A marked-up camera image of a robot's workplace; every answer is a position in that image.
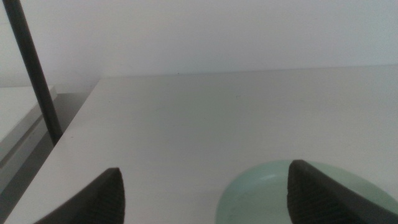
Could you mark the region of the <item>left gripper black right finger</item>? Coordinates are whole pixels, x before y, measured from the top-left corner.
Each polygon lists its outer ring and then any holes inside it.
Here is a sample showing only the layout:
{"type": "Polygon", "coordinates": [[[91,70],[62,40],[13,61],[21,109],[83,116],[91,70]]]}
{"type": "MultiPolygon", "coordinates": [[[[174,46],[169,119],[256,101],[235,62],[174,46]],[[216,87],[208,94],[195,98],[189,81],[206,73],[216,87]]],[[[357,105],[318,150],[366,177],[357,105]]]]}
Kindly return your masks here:
{"type": "Polygon", "coordinates": [[[287,208],[292,223],[397,224],[397,214],[350,190],[304,160],[289,165],[287,208]]]}

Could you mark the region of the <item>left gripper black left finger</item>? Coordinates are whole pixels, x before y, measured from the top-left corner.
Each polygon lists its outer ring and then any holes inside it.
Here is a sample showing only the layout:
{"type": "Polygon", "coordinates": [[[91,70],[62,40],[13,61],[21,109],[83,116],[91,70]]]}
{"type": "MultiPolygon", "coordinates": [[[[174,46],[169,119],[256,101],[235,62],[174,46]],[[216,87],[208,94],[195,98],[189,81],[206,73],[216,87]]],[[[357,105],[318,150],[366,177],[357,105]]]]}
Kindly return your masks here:
{"type": "Polygon", "coordinates": [[[109,168],[37,223],[124,223],[125,191],[119,168],[109,168]]]}

